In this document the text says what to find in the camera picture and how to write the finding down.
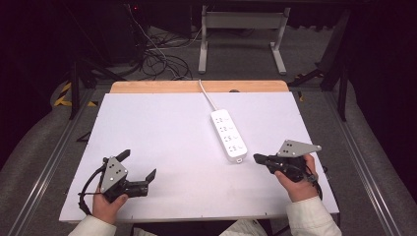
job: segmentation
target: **white power strip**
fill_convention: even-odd
[[[211,113],[211,121],[229,161],[240,163],[248,149],[242,140],[229,112],[224,109]]]

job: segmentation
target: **person's arm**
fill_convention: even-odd
[[[122,195],[113,203],[109,203],[102,194],[94,195],[92,215],[87,215],[70,236],[113,236],[116,233],[116,226],[113,224],[116,222],[117,211],[128,198],[127,195]]]
[[[304,155],[312,174],[318,178],[314,158]],[[275,172],[279,183],[287,190],[292,202],[287,206],[287,214],[292,235],[341,235],[340,229],[319,198],[317,189],[307,180],[292,182],[279,171]]]

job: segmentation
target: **white sleeve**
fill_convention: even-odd
[[[113,236],[116,226],[87,215],[69,236]]]
[[[341,235],[340,229],[319,197],[314,197],[286,208],[291,233],[297,235]]]

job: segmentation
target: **yellow black tape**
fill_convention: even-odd
[[[64,100],[65,95],[67,95],[68,90],[71,88],[71,82],[68,81],[67,84],[62,88],[61,93],[59,93],[58,99],[56,99],[54,105],[64,105],[64,106],[72,106],[73,103],[71,101]],[[98,106],[98,101],[90,101],[88,106]]]

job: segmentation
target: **white cable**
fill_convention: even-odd
[[[206,93],[206,90],[205,90],[205,88],[203,87],[203,84],[202,84],[202,80],[199,80],[199,84],[200,84],[200,87],[203,90],[203,93],[205,94],[206,98],[208,99],[209,103],[211,104],[212,109],[217,110],[214,103],[212,103],[211,99],[209,98],[208,94]]]

